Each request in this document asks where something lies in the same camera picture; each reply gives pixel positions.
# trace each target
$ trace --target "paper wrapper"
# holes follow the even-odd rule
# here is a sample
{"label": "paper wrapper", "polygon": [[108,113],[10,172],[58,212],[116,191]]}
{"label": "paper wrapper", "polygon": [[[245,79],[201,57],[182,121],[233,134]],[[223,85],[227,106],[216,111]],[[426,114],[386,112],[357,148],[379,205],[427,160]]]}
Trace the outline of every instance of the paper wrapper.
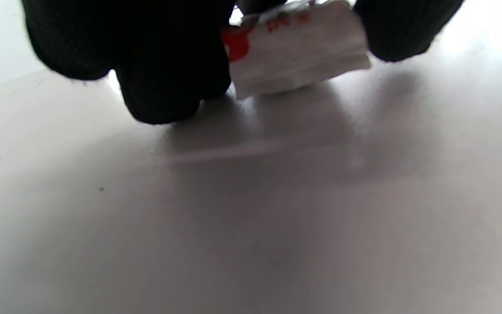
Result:
{"label": "paper wrapper", "polygon": [[239,99],[370,68],[361,20],[343,0],[291,2],[247,16],[222,39]]}

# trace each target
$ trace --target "gloved hand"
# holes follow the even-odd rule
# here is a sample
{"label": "gloved hand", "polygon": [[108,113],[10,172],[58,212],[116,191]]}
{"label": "gloved hand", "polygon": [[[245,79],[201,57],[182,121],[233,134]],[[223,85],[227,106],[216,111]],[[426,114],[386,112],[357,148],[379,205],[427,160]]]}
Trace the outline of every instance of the gloved hand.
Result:
{"label": "gloved hand", "polygon": [[[245,14],[285,0],[239,0]],[[462,0],[358,0],[371,51],[399,61],[422,53]],[[52,70],[96,80],[115,69],[143,123],[191,117],[231,83],[221,29],[235,0],[22,0],[30,41]]]}

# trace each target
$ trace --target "white table surface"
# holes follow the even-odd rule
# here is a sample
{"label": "white table surface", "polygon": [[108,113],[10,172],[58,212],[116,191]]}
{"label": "white table surface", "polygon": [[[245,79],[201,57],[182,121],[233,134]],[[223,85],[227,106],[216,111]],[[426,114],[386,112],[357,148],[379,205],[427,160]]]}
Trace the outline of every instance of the white table surface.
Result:
{"label": "white table surface", "polygon": [[0,86],[0,314],[502,314],[502,6],[177,125],[116,84]]}

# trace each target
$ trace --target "white packet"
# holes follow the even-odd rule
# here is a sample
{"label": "white packet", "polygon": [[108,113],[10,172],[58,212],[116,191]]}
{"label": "white packet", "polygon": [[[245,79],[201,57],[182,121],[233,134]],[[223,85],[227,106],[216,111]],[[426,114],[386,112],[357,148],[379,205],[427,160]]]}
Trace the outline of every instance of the white packet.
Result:
{"label": "white packet", "polygon": [[239,99],[370,68],[361,20],[343,0],[290,2],[246,16],[222,39]]}

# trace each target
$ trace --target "red logo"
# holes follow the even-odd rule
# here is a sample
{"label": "red logo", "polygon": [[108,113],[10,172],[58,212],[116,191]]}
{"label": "red logo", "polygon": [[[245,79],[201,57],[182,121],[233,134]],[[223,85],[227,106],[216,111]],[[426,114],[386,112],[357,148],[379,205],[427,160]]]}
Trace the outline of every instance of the red logo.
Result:
{"label": "red logo", "polygon": [[228,26],[222,30],[222,41],[227,50],[230,62],[245,58],[249,53],[249,33],[255,28],[254,24],[247,26]]}

